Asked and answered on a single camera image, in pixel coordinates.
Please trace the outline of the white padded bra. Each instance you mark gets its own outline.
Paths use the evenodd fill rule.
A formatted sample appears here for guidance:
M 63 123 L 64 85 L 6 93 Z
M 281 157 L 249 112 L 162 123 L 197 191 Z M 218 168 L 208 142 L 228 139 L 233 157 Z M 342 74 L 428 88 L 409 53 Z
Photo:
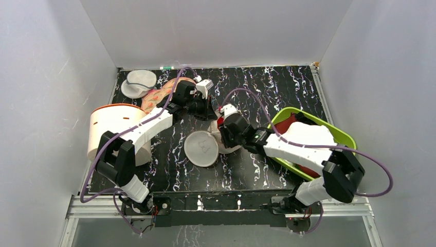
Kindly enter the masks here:
M 293 143 L 302 145 L 336 146 L 333 135 L 326 126 L 307 125 L 294 122 L 282 136 Z

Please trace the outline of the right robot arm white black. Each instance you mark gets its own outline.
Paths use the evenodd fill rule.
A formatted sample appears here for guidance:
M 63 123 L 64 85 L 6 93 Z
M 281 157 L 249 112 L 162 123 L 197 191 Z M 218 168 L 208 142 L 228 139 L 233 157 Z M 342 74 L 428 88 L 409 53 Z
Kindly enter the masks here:
M 243 147 L 260 154 L 301 165 L 319 177 L 295 187 L 289 197 L 273 197 L 268 207 L 275 214 L 303 213 L 312 204 L 326 199 L 351 203 L 365 170 L 347 146 L 334 142 L 325 126 L 294 122 L 283 136 L 272 129 L 255 129 L 240 114 L 219 122 L 226 148 Z

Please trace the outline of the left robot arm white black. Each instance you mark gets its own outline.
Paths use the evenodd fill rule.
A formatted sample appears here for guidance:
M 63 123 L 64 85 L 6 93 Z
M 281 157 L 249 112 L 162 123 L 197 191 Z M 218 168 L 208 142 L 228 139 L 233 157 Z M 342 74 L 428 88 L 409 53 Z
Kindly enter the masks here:
M 151 212 L 154 201 L 135 173 L 139 149 L 186 114 L 201 121 L 217 119 L 208 94 L 213 86 L 210 79 L 198 83 L 182 80 L 174 85 L 175 89 L 139 123 L 121 133 L 106 131 L 102 134 L 94 160 L 95 170 L 133 200 L 134 208 L 141 214 Z

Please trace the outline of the white mesh laundry bag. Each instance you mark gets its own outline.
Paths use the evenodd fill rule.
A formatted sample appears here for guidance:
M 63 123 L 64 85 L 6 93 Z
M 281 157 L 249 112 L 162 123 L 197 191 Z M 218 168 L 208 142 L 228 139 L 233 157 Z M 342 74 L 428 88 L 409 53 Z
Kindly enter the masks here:
M 225 147 L 218 128 L 224 119 L 218 110 L 215 113 L 218 119 L 210 122 L 207 131 L 194 131 L 185 139 L 185 155 L 197 167 L 210 167 L 220 154 L 230 154 L 241 148 L 241 146 Z

